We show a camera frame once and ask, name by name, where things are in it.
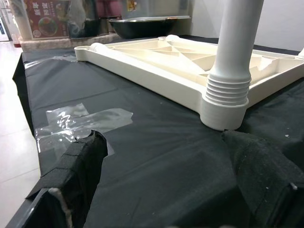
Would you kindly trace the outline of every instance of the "white wall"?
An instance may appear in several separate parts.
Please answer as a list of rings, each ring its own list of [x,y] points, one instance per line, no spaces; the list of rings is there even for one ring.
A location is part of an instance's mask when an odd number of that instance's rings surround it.
[[[191,0],[189,34],[219,37],[225,0]],[[304,47],[304,0],[264,0],[255,44],[302,50]]]

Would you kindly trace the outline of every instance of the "table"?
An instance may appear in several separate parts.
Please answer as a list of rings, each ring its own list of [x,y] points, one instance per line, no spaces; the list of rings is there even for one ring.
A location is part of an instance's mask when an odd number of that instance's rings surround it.
[[[110,108],[133,113],[133,124],[105,133],[115,154],[104,159],[85,227],[248,224],[250,213],[221,132],[204,126],[197,113],[73,56],[71,49],[23,53],[14,78],[21,81],[18,92],[32,130],[47,125],[45,111],[78,103],[89,113]],[[299,80],[248,109],[239,131],[273,141],[304,167],[297,160],[304,151],[303,100]],[[45,172],[54,158],[40,153],[39,162]]]

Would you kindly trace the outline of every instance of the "stainless steel bowl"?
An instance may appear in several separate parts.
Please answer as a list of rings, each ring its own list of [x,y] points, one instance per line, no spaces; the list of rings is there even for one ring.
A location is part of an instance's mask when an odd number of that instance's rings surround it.
[[[177,19],[155,19],[155,20],[121,20],[111,19],[110,24],[115,32],[125,39],[143,37],[161,37],[170,33]]]

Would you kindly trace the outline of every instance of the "red poster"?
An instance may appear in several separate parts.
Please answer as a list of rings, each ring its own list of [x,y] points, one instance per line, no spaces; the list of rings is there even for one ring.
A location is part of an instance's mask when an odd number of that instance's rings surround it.
[[[70,0],[24,0],[33,38],[68,37]]]

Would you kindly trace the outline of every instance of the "poster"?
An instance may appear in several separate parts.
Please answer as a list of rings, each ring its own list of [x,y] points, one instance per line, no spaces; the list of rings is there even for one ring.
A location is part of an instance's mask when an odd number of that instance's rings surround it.
[[[70,0],[24,0],[34,39],[68,37]]]

